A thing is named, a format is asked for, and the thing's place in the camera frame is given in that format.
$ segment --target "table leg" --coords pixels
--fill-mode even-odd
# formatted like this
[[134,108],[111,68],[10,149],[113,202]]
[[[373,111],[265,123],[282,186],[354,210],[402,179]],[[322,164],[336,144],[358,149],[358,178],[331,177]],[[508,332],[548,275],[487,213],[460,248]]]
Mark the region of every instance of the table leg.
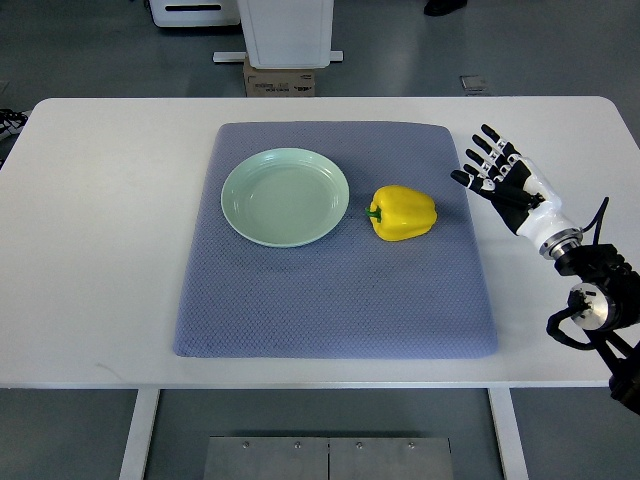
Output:
[[144,478],[159,396],[160,390],[157,388],[138,390],[127,446],[120,468],[120,480],[142,480]]
[[511,392],[506,387],[490,388],[489,401],[491,402],[504,478],[505,480],[527,480],[529,474],[522,452]]

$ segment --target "white tabletop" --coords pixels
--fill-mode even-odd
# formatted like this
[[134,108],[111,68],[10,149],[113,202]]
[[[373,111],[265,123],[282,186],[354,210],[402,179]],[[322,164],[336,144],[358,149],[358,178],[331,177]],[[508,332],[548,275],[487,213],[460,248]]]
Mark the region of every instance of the white tabletop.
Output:
[[471,135],[488,123],[534,159],[578,225],[609,195],[601,241],[640,268],[640,151],[603,98],[51,99],[36,107],[0,171],[0,386],[606,385],[610,373],[596,353],[545,333],[547,318],[565,307],[579,280],[560,277],[473,194],[499,336],[495,355],[176,356],[178,301],[216,132],[229,122],[292,120],[443,125],[462,162]]

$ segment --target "textured fabric pad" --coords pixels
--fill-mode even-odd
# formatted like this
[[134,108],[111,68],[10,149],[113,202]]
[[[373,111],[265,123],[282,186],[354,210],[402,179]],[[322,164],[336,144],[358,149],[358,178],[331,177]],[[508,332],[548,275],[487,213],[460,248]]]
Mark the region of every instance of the textured fabric pad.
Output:
[[[335,162],[347,212],[320,240],[257,245],[220,206],[244,159],[280,147]],[[226,124],[205,180],[180,301],[174,351],[192,357],[475,358],[497,348],[482,266],[449,131],[395,122]],[[426,235],[385,242],[364,209],[390,184],[431,195]]]

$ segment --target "light green plate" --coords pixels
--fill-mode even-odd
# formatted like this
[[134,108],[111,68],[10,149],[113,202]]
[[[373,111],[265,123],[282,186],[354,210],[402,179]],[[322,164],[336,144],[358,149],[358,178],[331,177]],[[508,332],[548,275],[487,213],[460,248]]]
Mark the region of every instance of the light green plate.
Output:
[[234,168],[222,186],[221,202],[240,235],[269,247],[297,247],[338,224],[349,204],[349,185],[328,158],[277,148]]

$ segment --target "black wire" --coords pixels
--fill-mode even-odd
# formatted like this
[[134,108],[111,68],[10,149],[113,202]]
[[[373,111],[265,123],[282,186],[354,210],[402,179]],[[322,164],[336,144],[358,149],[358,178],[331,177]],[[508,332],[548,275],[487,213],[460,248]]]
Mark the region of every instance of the black wire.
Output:
[[594,225],[596,227],[595,232],[593,233],[593,244],[597,245],[600,241],[600,231],[602,230],[602,221],[604,220],[604,212],[607,210],[607,205],[609,205],[609,197],[604,197],[600,208],[596,212],[596,215],[593,217],[593,220],[582,229],[583,232],[588,232],[591,230]]

